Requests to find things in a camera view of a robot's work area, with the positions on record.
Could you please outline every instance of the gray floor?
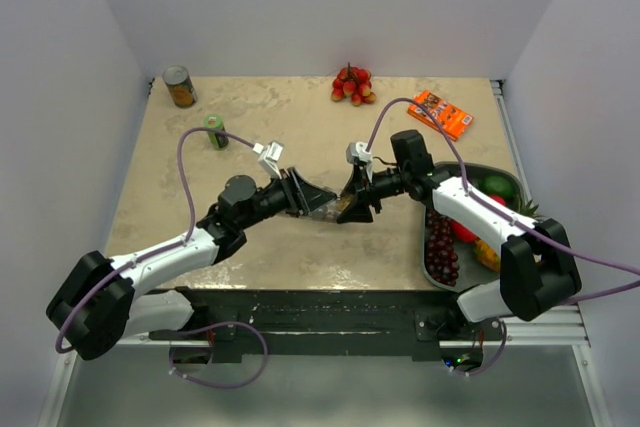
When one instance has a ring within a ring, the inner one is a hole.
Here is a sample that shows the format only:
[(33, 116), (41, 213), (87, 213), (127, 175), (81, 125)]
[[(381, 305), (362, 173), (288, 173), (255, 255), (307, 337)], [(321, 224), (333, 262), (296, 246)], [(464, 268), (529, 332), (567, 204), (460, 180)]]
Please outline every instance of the gray floor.
[[(208, 366), (240, 380), (259, 363)], [(122, 346), (76, 365), (60, 421), (101, 426), (592, 426), (571, 348), (507, 348), (465, 379), (405, 358), (273, 357), (254, 384), (221, 391), (169, 371), (167, 348)]]

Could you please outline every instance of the can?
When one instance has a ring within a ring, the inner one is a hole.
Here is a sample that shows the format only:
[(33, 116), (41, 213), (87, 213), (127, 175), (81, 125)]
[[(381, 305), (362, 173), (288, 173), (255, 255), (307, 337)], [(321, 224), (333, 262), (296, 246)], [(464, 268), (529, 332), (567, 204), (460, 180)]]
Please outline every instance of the can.
[(176, 106), (186, 109), (198, 100), (196, 89), (193, 88), (189, 71), (186, 67), (181, 65), (169, 67), (162, 74), (162, 80), (164, 80), (167, 89), (169, 89), (169, 94)]
[[(224, 122), (222, 122), (222, 116), (218, 114), (210, 114), (204, 118), (204, 126), (211, 129), (218, 129), (226, 132), (224, 128)], [(229, 137), (215, 132), (207, 132), (209, 134), (209, 140), (214, 149), (222, 150), (226, 149), (229, 145)]]

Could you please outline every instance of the pineapple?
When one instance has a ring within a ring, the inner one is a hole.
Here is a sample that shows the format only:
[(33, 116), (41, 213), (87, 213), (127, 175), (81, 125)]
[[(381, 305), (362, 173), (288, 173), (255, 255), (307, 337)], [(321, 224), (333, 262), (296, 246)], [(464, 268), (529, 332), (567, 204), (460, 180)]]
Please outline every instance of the pineapple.
[[(531, 217), (532, 219), (541, 218), (541, 215), (537, 213), (538, 205), (534, 204), (533, 200), (524, 202), (522, 197), (518, 196), (516, 198), (516, 202), (516, 212), (520, 215)], [(494, 272), (500, 272), (500, 256), (495, 252), (495, 250), (489, 247), (489, 244), (484, 240), (476, 240), (476, 245), (473, 251), (476, 254), (476, 260), (478, 260), (478, 262)]]

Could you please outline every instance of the gray wall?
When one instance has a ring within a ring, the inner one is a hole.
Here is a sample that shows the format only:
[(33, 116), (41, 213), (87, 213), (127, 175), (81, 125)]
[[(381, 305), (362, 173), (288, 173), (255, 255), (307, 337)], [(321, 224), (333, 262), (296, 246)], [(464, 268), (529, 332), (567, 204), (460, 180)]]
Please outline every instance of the gray wall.
[(147, 74), (504, 78), (550, 0), (108, 0)]
[(101, 248), (145, 81), (105, 0), (0, 0), (0, 423), (38, 420), (45, 307)]
[[(507, 81), (533, 195), (583, 251), (640, 265), (640, 0), (553, 0)], [(630, 280), (581, 263), (585, 291)], [(640, 291), (582, 305), (618, 427), (637, 426)]]

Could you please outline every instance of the red fruit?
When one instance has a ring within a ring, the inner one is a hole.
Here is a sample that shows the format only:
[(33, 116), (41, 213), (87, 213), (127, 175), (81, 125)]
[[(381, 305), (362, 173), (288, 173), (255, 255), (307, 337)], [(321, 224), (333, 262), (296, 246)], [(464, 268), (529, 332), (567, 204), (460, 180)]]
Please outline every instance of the red fruit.
[(374, 94), (373, 92), (371, 92), (369, 95), (367, 95), (363, 100), (365, 104), (373, 104), (376, 101), (376, 94)]
[(344, 99), (344, 92), (342, 89), (333, 89), (333, 92), (331, 92), (331, 100), (338, 102), (342, 99)]
[(356, 83), (353, 80), (347, 80), (342, 86), (342, 90), (344, 91), (344, 95), (351, 95), (355, 93), (357, 89)]
[(360, 84), (358, 86), (358, 93), (364, 98), (371, 93), (371, 87), (366, 84)]
[(367, 82), (369, 80), (369, 77), (371, 77), (369, 71), (365, 69), (358, 69), (358, 71), (356, 72), (356, 75), (358, 77), (358, 82), (360, 83)]
[(507, 201), (504, 200), (502, 197), (500, 197), (499, 195), (496, 194), (491, 194), (489, 197), (491, 197), (493, 200), (495, 200), (496, 202), (498, 202), (500, 205), (507, 205)]
[(351, 96), (351, 105), (358, 106), (362, 104), (362, 96), (360, 94), (353, 94)]
[(473, 242), (478, 238), (476, 234), (467, 229), (460, 222), (455, 220), (451, 221), (451, 228), (453, 229), (453, 233), (463, 242)]

